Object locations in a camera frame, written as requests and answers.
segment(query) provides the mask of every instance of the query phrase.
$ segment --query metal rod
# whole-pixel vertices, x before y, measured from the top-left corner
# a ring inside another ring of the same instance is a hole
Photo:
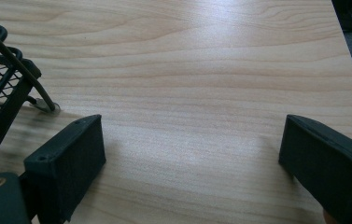
[[[54,103],[48,96],[45,89],[42,87],[41,83],[36,80],[36,78],[30,73],[30,71],[13,55],[13,53],[4,45],[4,43],[0,40],[0,52],[4,55],[4,57],[12,63],[16,69],[27,78],[27,80],[35,87],[38,93],[42,96],[45,103],[47,103],[49,109],[54,111],[56,109]]]

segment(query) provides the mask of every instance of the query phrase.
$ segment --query light wood surface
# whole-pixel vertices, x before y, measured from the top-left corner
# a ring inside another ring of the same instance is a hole
[[[107,163],[71,223],[324,223],[277,157],[287,114],[352,138],[330,0],[0,0],[0,24],[62,107],[21,109],[0,172],[103,115]]]

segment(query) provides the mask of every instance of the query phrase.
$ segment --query wood grain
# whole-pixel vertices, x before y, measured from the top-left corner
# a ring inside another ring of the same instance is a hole
[[[62,107],[21,109],[0,172],[103,115],[107,164],[71,223],[324,223],[277,156],[287,114],[352,138],[331,1],[0,0],[0,24]]]

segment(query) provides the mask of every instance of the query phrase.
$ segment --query wooden table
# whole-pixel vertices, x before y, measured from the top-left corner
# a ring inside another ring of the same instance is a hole
[[[331,1],[0,0],[0,24],[63,110],[24,106],[0,172],[103,115],[107,164],[71,223],[323,223],[277,157],[287,114],[352,138]]]

